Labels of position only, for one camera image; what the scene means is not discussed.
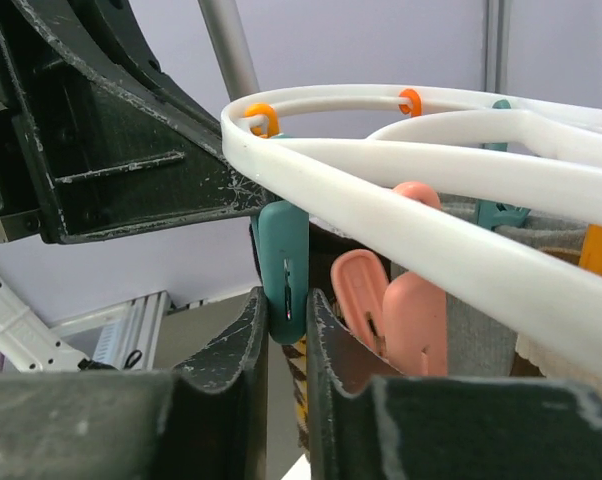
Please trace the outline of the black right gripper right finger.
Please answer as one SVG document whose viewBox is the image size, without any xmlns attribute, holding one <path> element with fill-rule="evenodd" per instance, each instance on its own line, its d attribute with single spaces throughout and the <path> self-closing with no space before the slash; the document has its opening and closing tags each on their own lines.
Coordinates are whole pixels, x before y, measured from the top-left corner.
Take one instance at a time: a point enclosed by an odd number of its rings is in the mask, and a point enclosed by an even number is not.
<svg viewBox="0 0 602 480">
<path fill-rule="evenodd" d="M 307 302 L 315 479 L 602 479 L 602 401 L 534 378 L 406 378 Z"/>
</svg>

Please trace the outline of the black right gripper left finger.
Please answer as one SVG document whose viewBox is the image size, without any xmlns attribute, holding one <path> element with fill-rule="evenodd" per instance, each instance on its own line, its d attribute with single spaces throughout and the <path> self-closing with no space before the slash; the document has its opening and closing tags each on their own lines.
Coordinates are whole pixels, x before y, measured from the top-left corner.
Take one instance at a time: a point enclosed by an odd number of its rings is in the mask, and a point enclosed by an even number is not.
<svg viewBox="0 0 602 480">
<path fill-rule="evenodd" d="M 172 370 L 0 374 L 0 479 L 262 479 L 268 307 Z"/>
</svg>

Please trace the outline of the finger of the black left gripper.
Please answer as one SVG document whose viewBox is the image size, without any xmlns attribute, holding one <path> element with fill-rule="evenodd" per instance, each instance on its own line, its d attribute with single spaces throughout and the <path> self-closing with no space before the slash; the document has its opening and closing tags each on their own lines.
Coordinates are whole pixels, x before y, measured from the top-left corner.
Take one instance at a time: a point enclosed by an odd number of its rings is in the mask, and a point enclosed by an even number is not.
<svg viewBox="0 0 602 480">
<path fill-rule="evenodd" d="M 126 1 L 0 1 L 0 243 L 104 241 L 259 213 L 218 121 Z"/>
</svg>

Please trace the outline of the brown argyle sock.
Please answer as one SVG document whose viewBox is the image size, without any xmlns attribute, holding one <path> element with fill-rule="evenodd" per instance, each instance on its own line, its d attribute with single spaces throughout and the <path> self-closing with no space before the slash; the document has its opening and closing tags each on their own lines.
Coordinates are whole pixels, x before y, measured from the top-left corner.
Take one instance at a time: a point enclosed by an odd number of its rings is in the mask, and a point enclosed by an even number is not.
<svg viewBox="0 0 602 480">
<path fill-rule="evenodd" d="M 307 461 L 310 461 L 310 435 L 308 428 L 309 407 L 307 395 L 307 337 L 294 344 L 282 345 L 282 352 L 293 381 L 298 444 Z"/>
</svg>

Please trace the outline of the teal peg being squeezed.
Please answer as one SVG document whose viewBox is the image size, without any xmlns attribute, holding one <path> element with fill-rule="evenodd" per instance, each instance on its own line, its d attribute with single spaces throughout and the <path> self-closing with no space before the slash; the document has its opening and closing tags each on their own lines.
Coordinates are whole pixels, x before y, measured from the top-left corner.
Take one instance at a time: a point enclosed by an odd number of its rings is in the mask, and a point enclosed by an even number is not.
<svg viewBox="0 0 602 480">
<path fill-rule="evenodd" d="M 251 220 L 270 335 L 281 345 L 296 343 L 306 332 L 309 289 L 309 216 L 284 201 L 266 205 Z"/>
</svg>

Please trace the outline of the white oval peg hanger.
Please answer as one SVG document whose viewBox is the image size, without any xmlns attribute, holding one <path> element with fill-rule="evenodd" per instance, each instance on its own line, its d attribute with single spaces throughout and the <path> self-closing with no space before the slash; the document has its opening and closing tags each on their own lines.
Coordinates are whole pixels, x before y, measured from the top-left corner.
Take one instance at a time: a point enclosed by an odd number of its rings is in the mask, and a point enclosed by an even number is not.
<svg viewBox="0 0 602 480">
<path fill-rule="evenodd" d="M 423 113 L 399 110 L 416 90 Z M 525 255 L 546 253 L 443 211 L 453 194 L 602 227 L 602 109 L 526 98 L 493 109 L 494 94 L 398 85 L 338 84 L 271 90 L 221 112 L 230 165 L 378 255 L 389 280 L 412 271 L 457 298 L 509 262 L 501 321 L 525 318 L 516 293 Z M 483 144 L 507 142 L 507 152 Z"/>
</svg>

